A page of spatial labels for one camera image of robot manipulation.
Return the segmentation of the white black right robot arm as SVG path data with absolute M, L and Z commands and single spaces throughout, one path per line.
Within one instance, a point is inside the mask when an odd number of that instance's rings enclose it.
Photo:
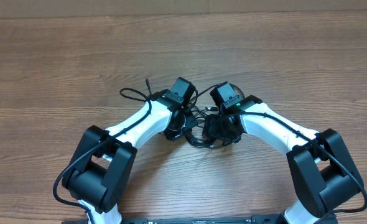
M 296 203 L 278 215 L 252 216 L 253 223 L 337 223 L 337 213 L 367 209 L 363 179 L 338 132 L 295 124 L 253 95 L 210 95 L 219 113 L 208 117 L 204 136 L 232 142 L 256 136 L 287 159 Z

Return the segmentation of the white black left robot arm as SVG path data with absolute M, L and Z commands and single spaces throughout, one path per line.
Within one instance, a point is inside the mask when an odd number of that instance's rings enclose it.
M 121 223 L 118 203 L 127 186 L 137 151 L 154 135 L 169 140 L 185 134 L 189 119 L 179 121 L 195 105 L 197 90 L 162 90 L 139 94 L 144 106 L 127 120 L 106 129 L 90 126 L 69 165 L 53 185 L 60 203 L 84 209 L 87 223 Z

